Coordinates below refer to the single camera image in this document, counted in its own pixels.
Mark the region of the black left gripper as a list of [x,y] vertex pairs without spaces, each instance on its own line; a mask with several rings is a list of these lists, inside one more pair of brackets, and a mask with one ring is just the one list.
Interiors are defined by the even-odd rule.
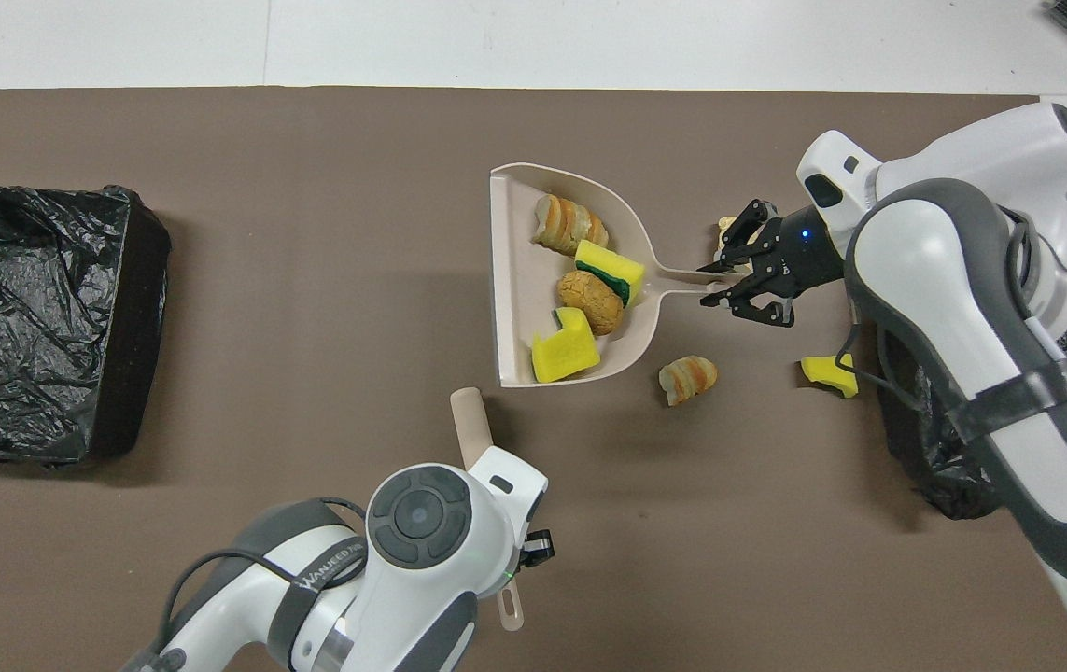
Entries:
[[517,569],[537,567],[555,557],[555,545],[550,530],[530,531],[520,546]]

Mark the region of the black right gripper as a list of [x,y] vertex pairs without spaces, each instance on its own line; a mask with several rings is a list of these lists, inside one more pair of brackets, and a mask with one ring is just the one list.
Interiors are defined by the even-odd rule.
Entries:
[[[776,217],[777,209],[767,201],[751,201],[737,217],[721,217],[717,222],[718,237],[712,261],[698,270],[704,273],[747,273],[757,241],[769,243],[755,256],[755,272],[765,277],[742,279],[729,288],[700,298],[704,307],[720,307],[722,303],[733,317],[771,327],[790,329],[794,324],[793,301],[806,290],[843,279],[845,261],[821,210],[807,207],[789,217]],[[751,302],[759,295],[771,294],[763,307]]]

